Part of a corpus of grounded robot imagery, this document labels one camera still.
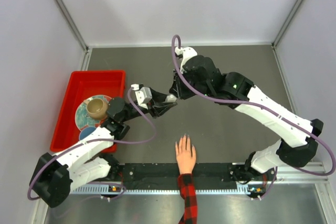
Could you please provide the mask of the white nail polish bottle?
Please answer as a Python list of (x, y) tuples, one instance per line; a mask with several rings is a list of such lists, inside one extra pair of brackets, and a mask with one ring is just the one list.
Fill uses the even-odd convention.
[(166, 96), (165, 102), (169, 102), (169, 103), (174, 103), (176, 102), (177, 97), (174, 96), (173, 94), (169, 94)]

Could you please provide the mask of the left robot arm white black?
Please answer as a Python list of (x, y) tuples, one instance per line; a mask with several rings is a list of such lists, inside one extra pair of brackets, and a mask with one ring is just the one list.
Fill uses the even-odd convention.
[(112, 158), (100, 157), (100, 152), (115, 143), (124, 143), (129, 130), (126, 121), (145, 117), (162, 116), (177, 105), (173, 94), (162, 94), (149, 87), (133, 85), (127, 95), (135, 93), (136, 100), (125, 101), (121, 97), (112, 98), (106, 111), (107, 118), (91, 134), (71, 147), (54, 155), (45, 153), (35, 167), (29, 183), (27, 197), (42, 199), (49, 207), (59, 206), (77, 188), (96, 179), (114, 180), (119, 168)]

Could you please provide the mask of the red plaid sleeve forearm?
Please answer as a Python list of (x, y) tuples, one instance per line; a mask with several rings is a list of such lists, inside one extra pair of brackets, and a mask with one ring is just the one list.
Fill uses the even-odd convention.
[(180, 190), (180, 196), (184, 200), (184, 212), (179, 223), (196, 224), (198, 207), (193, 176), (192, 174), (182, 174), (178, 177), (177, 182)]

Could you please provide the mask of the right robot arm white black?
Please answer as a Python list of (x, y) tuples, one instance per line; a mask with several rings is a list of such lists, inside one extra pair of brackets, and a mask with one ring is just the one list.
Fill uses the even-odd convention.
[(191, 47), (173, 46), (171, 51), (175, 65), (172, 94), (181, 100), (199, 95), (228, 106), (280, 137), (275, 144), (249, 155), (243, 169), (244, 180), (256, 180), (282, 164), (301, 169), (314, 158), (322, 121), (309, 121), (293, 114), (242, 74), (221, 73), (211, 58), (199, 55)]

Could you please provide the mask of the mannequin hand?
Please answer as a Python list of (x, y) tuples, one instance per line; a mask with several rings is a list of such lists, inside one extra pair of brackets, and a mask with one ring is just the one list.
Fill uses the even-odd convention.
[(196, 164), (196, 149), (188, 135), (175, 143), (175, 156), (180, 174), (191, 174)]

